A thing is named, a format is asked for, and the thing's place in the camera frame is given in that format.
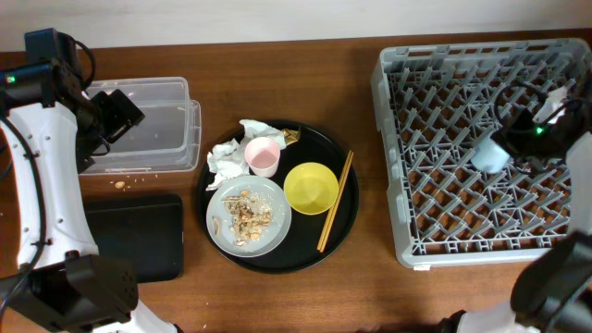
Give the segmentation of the light blue cup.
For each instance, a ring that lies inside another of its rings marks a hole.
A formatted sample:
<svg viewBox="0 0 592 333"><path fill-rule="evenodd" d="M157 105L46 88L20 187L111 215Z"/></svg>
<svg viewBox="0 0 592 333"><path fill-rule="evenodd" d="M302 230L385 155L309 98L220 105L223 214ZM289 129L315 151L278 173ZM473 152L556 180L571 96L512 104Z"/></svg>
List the light blue cup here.
<svg viewBox="0 0 592 333"><path fill-rule="evenodd" d="M475 147L471 163L480 171L495 174L506 166L509 159L510 155L488 134Z"/></svg>

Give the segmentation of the pink cup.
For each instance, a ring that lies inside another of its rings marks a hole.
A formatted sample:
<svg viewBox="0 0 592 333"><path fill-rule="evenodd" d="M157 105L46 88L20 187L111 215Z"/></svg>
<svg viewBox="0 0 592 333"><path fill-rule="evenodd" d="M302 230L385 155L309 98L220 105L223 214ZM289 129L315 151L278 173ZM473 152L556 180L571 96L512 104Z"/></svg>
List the pink cup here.
<svg viewBox="0 0 592 333"><path fill-rule="evenodd" d="M244 155L254 175L271 178L276 174L280 149L274 140L265 137L255 138L247 144Z"/></svg>

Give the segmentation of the yellow bowl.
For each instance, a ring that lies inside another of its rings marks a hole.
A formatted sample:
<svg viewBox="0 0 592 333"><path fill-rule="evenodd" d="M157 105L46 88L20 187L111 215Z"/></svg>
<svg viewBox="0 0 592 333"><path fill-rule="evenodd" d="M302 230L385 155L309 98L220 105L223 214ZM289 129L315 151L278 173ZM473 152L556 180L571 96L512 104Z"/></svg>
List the yellow bowl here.
<svg viewBox="0 0 592 333"><path fill-rule="evenodd" d="M307 162L297 165L288 173L283 191L294 210L314 216L324 213L334 204L339 181L327 166Z"/></svg>

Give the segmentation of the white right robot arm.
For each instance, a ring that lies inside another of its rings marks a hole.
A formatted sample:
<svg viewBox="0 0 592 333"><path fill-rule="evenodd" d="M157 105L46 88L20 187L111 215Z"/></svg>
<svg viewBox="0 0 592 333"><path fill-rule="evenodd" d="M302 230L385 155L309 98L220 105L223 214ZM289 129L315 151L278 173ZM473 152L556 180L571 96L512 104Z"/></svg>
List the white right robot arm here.
<svg viewBox="0 0 592 333"><path fill-rule="evenodd" d="M591 82L545 118L519 113L475 147L472 164L493 174L508 162L535 171L550 159L571 178L567 237L517 278L511 298L485 311L460 310L437 332L588 332L591 329Z"/></svg>

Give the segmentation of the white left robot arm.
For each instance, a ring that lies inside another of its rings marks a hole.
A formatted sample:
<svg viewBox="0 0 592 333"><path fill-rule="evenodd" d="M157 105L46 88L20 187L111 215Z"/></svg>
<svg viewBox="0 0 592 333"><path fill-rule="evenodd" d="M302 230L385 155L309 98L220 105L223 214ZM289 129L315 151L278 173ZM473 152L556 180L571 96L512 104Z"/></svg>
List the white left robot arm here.
<svg viewBox="0 0 592 333"><path fill-rule="evenodd" d="M50 332L174 332L139 298L129 261L104 257L88 226L79 175L144 118L121 91L86 91L83 43L27 32L27 62L1 73L1 129L19 208L18 273L1 306Z"/></svg>

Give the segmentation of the grey dishwasher rack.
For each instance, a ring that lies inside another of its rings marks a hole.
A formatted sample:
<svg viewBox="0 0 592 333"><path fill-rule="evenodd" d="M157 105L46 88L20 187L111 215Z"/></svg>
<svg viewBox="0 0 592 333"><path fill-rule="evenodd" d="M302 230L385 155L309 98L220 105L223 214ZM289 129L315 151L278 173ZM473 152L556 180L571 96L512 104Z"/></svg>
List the grey dishwasher rack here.
<svg viewBox="0 0 592 333"><path fill-rule="evenodd" d="M398 261L409 268L530 261L591 229L591 139L532 174L492 140L591 73L580 39L399 46L371 79Z"/></svg>

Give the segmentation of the clear plastic bin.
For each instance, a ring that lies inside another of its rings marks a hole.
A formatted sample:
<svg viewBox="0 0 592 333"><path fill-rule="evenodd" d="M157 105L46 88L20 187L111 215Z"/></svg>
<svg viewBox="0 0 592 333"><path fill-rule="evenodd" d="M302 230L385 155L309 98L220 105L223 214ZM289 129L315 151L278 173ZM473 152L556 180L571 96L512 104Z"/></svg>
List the clear plastic bin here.
<svg viewBox="0 0 592 333"><path fill-rule="evenodd" d="M85 176L193 171L201 147L201 107L182 77L98 80L87 90L120 90L144 113L144 120L98 156Z"/></svg>

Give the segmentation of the black rectangular bin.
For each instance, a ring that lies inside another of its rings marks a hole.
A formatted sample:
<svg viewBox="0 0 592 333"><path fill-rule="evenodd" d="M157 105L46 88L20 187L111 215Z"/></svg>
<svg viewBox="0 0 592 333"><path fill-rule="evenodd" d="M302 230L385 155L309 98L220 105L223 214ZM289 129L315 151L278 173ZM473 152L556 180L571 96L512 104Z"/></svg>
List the black rectangular bin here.
<svg viewBox="0 0 592 333"><path fill-rule="evenodd" d="M177 194L96 201L84 212L99 253L131 262L140 283L182 276L183 203Z"/></svg>

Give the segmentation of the crumpled white napkin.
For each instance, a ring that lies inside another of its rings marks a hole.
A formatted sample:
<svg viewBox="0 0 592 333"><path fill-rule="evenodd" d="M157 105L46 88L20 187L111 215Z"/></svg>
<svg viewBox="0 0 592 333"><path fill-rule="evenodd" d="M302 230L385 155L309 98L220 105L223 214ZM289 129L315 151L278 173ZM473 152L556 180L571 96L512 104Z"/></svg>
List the crumpled white napkin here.
<svg viewBox="0 0 592 333"><path fill-rule="evenodd" d="M209 171L215 174L214 180L206 187L208 191L217 190L230 179L249 174L249 167L244 153L247 144L253 139L259 137L271 139L278 144L280 150L285 149L287 146L285 135L280 129L252 119L243 119L240 124L244 129L244 137L240 142L232 139L217 144L207 154L207 166Z"/></svg>

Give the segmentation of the food scraps on plate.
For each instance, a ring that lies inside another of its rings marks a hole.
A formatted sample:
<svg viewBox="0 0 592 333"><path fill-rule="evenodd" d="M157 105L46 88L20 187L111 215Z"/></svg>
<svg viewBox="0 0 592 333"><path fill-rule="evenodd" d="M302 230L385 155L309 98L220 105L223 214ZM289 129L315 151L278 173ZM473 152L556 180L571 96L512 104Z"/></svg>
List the food scraps on plate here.
<svg viewBox="0 0 592 333"><path fill-rule="evenodd" d="M221 202L230 214L227 230L234 237L234 246L257 241L269 229L273 209L262 193L242 190L239 195L223 197Z"/></svg>

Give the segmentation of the grey plate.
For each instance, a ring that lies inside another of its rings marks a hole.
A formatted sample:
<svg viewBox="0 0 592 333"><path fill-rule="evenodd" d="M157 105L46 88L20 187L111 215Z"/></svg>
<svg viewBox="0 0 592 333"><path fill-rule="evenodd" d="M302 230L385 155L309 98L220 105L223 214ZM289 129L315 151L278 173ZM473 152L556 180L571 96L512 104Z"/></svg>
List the grey plate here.
<svg viewBox="0 0 592 333"><path fill-rule="evenodd" d="M254 258L276 249L288 235L291 218L284 191L276 182L258 176L243 176L222 185L205 214L214 245L239 258Z"/></svg>

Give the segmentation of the wooden chopstick outer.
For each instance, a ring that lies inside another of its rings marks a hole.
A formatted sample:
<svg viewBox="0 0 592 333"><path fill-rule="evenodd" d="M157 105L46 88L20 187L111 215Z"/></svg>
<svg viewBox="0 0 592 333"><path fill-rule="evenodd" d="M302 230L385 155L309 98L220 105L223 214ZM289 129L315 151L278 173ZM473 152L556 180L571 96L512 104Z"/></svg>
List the wooden chopstick outer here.
<svg viewBox="0 0 592 333"><path fill-rule="evenodd" d="M328 211L325 225L323 227L319 242L316 247L316 249L320 253L322 253L327 246L328 237L330 235L332 226L334 224L335 216L336 216L338 208L339 208L339 203L341 201L341 197L344 192L347 178L348 178L350 170L351 170L353 156L354 156L354 152L352 150L350 150L348 152L344 167L343 167L341 174L340 174L338 196L336 198L336 201L334 202L334 204L330 207L330 209Z"/></svg>

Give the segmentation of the gold foil wrapper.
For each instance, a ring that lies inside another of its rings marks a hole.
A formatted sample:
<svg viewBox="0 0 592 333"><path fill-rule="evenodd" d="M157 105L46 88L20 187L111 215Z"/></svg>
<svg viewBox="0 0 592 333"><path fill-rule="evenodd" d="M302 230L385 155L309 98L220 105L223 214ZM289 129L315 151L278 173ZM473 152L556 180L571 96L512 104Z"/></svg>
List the gold foil wrapper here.
<svg viewBox="0 0 592 333"><path fill-rule="evenodd" d="M301 129L283 129L284 140L287 146L298 142L301 138Z"/></svg>

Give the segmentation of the round black tray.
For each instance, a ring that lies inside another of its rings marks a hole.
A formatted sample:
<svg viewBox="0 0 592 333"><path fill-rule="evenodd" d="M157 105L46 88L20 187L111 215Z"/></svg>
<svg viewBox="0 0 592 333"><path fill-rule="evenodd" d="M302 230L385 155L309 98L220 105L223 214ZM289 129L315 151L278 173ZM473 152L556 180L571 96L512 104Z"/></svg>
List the round black tray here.
<svg viewBox="0 0 592 333"><path fill-rule="evenodd" d="M282 152L277 174L272 180L281 186L289 171L305 162L316 162L340 174L347 154L342 147L322 130L288 120L269 120L268 125L279 129L300 130L301 138ZM215 248L231 262L246 269L265 274L287 274L316 265L329 257L348 237L359 206L359 186L353 169L339 201L332 229L323 252L316 249L327 215L307 216L294 211L290 229L284 240L272 250L254 258L241 258Z"/></svg>

